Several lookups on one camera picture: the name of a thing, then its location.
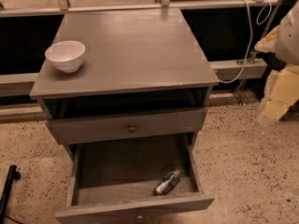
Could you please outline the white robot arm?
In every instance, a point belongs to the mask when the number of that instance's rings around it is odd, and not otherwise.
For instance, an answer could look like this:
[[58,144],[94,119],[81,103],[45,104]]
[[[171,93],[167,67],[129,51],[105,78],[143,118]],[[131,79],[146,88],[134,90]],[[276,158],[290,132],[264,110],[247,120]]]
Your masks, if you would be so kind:
[[258,123],[268,126],[278,122],[299,101],[299,1],[254,48],[274,52],[286,64],[281,71],[272,71],[266,81]]

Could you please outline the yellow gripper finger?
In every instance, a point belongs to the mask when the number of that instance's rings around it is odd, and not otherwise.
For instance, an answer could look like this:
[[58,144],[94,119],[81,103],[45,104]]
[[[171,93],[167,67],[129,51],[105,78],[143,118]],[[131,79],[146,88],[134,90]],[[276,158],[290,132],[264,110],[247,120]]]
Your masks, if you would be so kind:
[[278,122],[299,101],[299,66],[287,64],[281,71],[272,70],[264,87],[257,121],[262,126]]
[[278,27],[273,28],[265,37],[256,43],[254,48],[260,52],[275,52]]

